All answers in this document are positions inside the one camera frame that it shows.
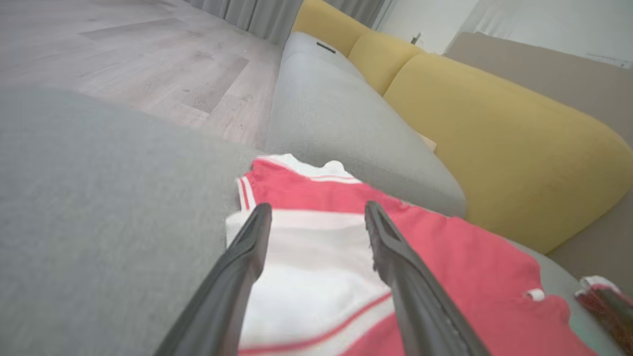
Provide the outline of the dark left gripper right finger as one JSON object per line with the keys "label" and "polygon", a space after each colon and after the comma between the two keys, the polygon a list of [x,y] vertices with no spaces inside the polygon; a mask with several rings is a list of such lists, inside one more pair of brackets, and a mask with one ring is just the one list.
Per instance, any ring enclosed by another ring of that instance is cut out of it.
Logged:
{"label": "dark left gripper right finger", "polygon": [[406,356],[490,356],[468,320],[376,201],[365,206],[373,268],[391,289]]}

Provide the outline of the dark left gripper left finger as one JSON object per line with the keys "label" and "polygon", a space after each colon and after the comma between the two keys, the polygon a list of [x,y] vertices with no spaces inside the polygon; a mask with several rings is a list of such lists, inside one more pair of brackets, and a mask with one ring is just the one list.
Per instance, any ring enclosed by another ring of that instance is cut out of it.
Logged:
{"label": "dark left gripper left finger", "polygon": [[266,261],[271,222],[271,205],[256,206],[154,356],[238,356],[247,302]]}

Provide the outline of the red garment with white panel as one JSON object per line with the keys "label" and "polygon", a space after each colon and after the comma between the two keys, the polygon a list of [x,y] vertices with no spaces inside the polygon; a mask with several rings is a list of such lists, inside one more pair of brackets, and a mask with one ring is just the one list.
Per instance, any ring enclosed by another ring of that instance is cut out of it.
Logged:
{"label": "red garment with white panel", "polygon": [[228,242],[256,205],[272,206],[239,356],[405,356],[390,288],[373,270],[368,201],[382,205],[492,356],[597,356],[572,331],[567,302],[543,291],[532,256],[458,217],[378,191],[341,162],[259,156],[237,189]]}

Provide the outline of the grey and yellow sofa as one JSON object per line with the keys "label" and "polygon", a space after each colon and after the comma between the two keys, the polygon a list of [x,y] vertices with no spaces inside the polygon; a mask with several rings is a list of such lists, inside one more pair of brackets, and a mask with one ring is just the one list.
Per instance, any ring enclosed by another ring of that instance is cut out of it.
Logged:
{"label": "grey and yellow sofa", "polygon": [[[0,356],[154,356],[266,155],[86,95],[0,89]],[[507,241],[597,356],[625,356],[579,281]]]}

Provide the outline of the large yellow sofa backrest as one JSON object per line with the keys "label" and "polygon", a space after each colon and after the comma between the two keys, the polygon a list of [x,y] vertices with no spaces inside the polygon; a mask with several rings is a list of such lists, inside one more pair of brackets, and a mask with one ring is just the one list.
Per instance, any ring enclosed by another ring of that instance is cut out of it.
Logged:
{"label": "large yellow sofa backrest", "polygon": [[452,59],[419,54],[383,95],[460,185],[466,220],[549,253],[633,188],[633,150],[606,124]]}

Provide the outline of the narrow grey sofa seat cushion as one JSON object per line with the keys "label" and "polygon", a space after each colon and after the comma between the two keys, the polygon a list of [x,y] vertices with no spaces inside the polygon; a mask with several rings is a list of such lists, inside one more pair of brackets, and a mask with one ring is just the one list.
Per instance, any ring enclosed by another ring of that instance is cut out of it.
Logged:
{"label": "narrow grey sofa seat cushion", "polygon": [[465,194],[437,152],[343,54],[317,42],[301,32],[287,39],[263,150],[290,153],[317,167],[339,161],[355,178],[391,196],[465,217]]}

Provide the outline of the small yellow sofa backrest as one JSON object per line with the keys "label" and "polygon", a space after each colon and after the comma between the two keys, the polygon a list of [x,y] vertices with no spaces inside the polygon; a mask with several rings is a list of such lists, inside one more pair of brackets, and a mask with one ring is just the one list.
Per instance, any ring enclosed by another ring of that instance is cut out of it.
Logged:
{"label": "small yellow sofa backrest", "polygon": [[348,60],[379,95],[384,95],[402,67],[423,53],[423,49],[417,45],[385,33],[370,31],[360,36]]}

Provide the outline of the grey pleated curtain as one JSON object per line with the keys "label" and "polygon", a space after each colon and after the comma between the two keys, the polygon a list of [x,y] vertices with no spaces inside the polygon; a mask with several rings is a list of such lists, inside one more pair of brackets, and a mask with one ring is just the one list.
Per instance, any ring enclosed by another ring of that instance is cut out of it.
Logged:
{"label": "grey pleated curtain", "polygon": [[372,27],[386,0],[324,0],[358,22]]}
{"label": "grey pleated curtain", "polygon": [[274,45],[285,44],[303,3],[303,0],[184,1]]}

